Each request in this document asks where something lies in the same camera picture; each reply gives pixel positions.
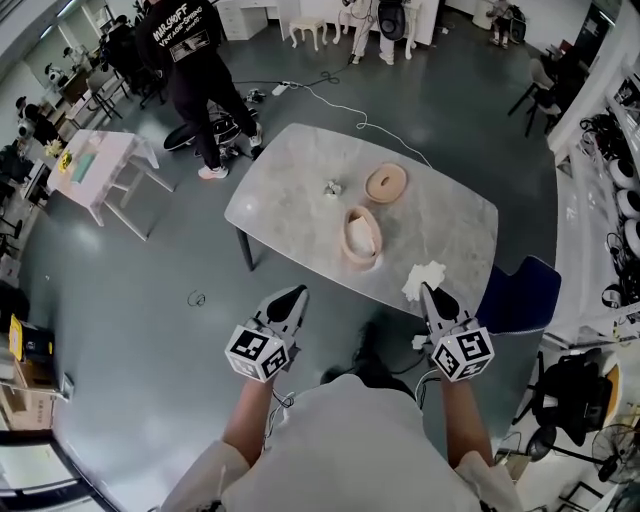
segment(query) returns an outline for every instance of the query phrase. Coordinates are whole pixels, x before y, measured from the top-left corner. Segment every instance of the desk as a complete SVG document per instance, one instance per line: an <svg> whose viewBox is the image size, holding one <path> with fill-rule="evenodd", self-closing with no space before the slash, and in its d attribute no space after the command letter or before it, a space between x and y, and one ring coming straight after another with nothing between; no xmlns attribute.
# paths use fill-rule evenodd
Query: desk
<svg viewBox="0 0 640 512"><path fill-rule="evenodd" d="M408 184L394 203L367 204L384 241L374 268L358 272L340 247L344 215L366 204L365 179L384 162L403 167ZM344 187L338 198L324 195L331 179ZM302 124L285 128L253 163L225 218L238 228L244 248L248 234L328 279L418 316L418 302L408 302L401 291L413 265L445 264L444 286L475 312L489 281L498 232L493 204L434 169L369 142Z"/></svg>
<svg viewBox="0 0 640 512"><path fill-rule="evenodd" d="M289 23L300 17L299 0L221 0L216 4L229 40L251 39L267 26L267 7L278 9L282 40L289 37Z"/></svg>
<svg viewBox="0 0 640 512"><path fill-rule="evenodd" d="M100 209L104 203L116 216L124 222L142 240L147 240L148 234L142 233L120 209L128 203L136 187L146 174L156 183L173 192L174 188L158 176L151 166L158 169L158 159L149 142L132 133L100 132L80 130L69 141L66 151L70 151L74 160L79 160L84 154L94 154L84 179L80 183L71 181L73 172L68 170L61 173L58 170L60 160L56 162L47 182L48 188L58 190L72 201L84 206L100 226L104 226ZM139 172L131 185L116 183L118 175L131 163ZM125 192L120 207L106 199L111 187Z"/></svg>

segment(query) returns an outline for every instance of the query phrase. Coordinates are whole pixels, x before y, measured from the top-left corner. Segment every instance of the black chair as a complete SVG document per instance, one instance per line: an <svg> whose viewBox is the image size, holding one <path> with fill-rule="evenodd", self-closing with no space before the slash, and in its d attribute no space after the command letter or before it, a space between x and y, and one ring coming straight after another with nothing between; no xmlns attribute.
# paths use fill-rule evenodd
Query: black chair
<svg viewBox="0 0 640 512"><path fill-rule="evenodd" d="M522 105L527 98L533 99L533 106L527 110L529 119L527 121L527 129L525 131L525 137L529 137L531 127L533 126L533 120L538 110L547 115L547 125L544 133L549 131L558 123L562 110L554 101L554 96L551 93L551 89L554 87L554 82L547 76L544 71L542 62L538 59L531 59L529 63L529 73L531 74L531 85L526 92L520 97L516 104L509 110L508 116L511 116L518 107Z"/></svg>
<svg viewBox="0 0 640 512"><path fill-rule="evenodd" d="M532 411L541 427L559 427L582 446L588 432L602 429L611 399L613 385L600 376L595 361L601 353L595 348L564 356L545 371L542 353L538 352L538 382L528 386L533 397L511 424L518 424Z"/></svg>

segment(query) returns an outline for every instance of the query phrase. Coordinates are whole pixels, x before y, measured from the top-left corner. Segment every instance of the wooden bowl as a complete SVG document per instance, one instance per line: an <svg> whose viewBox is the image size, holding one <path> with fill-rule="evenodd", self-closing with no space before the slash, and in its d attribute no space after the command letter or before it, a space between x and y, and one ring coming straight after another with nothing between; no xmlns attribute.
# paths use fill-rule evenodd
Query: wooden bowl
<svg viewBox="0 0 640 512"><path fill-rule="evenodd" d="M349 224L349 222L352 222L360 217L363 217L367 224L369 224L369 227L371 228L371 234L373 236L374 251L373 254L368 257L362 257L356 254L349 246L347 225ZM355 269L364 271L371 269L373 265L375 265L376 259L382 252L382 233L380 232L380 226L378 225L375 217L364 206L356 206L355 208L351 208L345 214L344 223L342 225L341 245L342 251L346 254L349 262Z"/></svg>

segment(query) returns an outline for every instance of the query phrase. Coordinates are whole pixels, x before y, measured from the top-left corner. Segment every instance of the marble table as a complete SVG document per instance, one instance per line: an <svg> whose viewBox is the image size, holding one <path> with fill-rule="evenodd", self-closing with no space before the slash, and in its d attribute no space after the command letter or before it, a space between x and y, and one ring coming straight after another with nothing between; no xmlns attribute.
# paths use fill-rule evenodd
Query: marble table
<svg viewBox="0 0 640 512"><path fill-rule="evenodd" d="M366 199L366 178L380 164L407 171L407 188L394 203ZM329 180L344 187L324 195ZM340 246L346 211L358 204L375 216L382 254L369 271L354 270ZM402 293L414 264L447 266L443 286L476 311L489 281L498 211L465 186L394 151L348 135L291 124L253 163L226 209L253 270L247 234L271 249L374 300L420 316Z"/></svg>

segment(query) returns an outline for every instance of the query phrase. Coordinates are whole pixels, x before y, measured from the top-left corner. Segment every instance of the navy blue chair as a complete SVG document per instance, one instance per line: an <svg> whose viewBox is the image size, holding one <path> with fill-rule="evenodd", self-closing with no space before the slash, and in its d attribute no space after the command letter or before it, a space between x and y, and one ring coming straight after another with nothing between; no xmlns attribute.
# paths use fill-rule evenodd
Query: navy blue chair
<svg viewBox="0 0 640 512"><path fill-rule="evenodd" d="M513 275L495 265L476 313L491 334L527 334L549 325L562 278L534 256L527 256Z"/></svg>

